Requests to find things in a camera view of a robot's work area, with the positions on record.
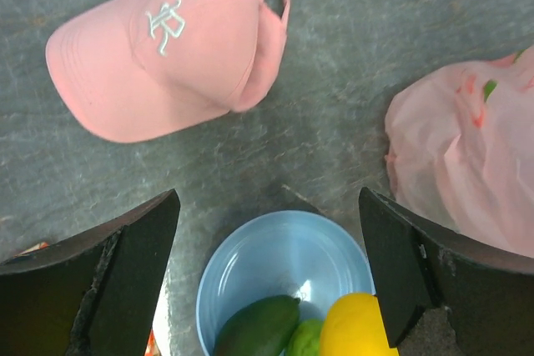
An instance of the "green lime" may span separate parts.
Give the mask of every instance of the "green lime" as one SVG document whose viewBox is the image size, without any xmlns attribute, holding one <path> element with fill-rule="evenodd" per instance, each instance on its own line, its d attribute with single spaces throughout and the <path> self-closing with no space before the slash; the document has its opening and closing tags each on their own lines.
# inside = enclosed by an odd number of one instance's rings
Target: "green lime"
<svg viewBox="0 0 534 356">
<path fill-rule="evenodd" d="M 310 318 L 299 324 L 285 350 L 286 356 L 319 356 L 322 320 Z"/>
</svg>

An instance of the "gray stone surface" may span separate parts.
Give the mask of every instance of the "gray stone surface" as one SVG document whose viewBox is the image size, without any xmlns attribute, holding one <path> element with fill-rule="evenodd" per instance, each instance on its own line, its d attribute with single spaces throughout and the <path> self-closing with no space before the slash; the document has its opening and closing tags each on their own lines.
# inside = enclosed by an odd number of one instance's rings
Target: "gray stone surface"
<svg viewBox="0 0 534 356">
<path fill-rule="evenodd" d="M 290 192 L 362 243 L 360 188 L 389 193 L 391 97 L 444 64 L 499 58 L 534 40 L 532 0 L 293 0 L 280 76 L 257 108 L 118 145 L 78 125 L 44 60 L 53 30 L 103 1 L 0 0 L 0 259 L 176 188 L 184 207 L 159 309 L 173 356 L 201 354 L 196 290 L 229 233 L 287 207 Z M 444 354 L 440 334 L 422 331 L 436 351 L 412 343 L 404 354 Z"/>
</svg>

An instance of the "pink baseball cap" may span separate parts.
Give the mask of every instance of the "pink baseball cap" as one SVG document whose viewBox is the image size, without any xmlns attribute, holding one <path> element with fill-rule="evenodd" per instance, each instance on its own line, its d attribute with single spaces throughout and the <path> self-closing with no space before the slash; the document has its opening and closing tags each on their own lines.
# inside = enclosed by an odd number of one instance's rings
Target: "pink baseball cap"
<svg viewBox="0 0 534 356">
<path fill-rule="evenodd" d="M 48 71 L 74 117 L 118 143 L 259 103 L 275 81 L 281 18 L 264 0 L 110 0 L 49 38 Z"/>
</svg>

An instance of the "plastic bag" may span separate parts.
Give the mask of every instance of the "plastic bag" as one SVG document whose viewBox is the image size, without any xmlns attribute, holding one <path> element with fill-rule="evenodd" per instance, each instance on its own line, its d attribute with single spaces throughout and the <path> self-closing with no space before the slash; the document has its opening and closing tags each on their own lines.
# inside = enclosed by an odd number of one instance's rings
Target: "plastic bag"
<svg viewBox="0 0 534 356">
<path fill-rule="evenodd" d="M 534 47 L 422 78 L 394 97 L 385 130 L 399 204 L 534 257 Z"/>
</svg>

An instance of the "light blue bowl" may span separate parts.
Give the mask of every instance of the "light blue bowl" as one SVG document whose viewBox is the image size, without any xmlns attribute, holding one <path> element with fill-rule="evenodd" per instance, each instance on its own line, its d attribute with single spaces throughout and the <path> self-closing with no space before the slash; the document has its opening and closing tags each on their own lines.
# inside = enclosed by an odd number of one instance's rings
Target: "light blue bowl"
<svg viewBox="0 0 534 356">
<path fill-rule="evenodd" d="M 224 323 L 277 294 L 302 299 L 300 317 L 325 318 L 347 293 L 375 293 L 369 263 L 339 225 L 300 211 L 269 213 L 235 230 L 204 270 L 197 296 L 200 344 L 212 356 Z"/>
</svg>

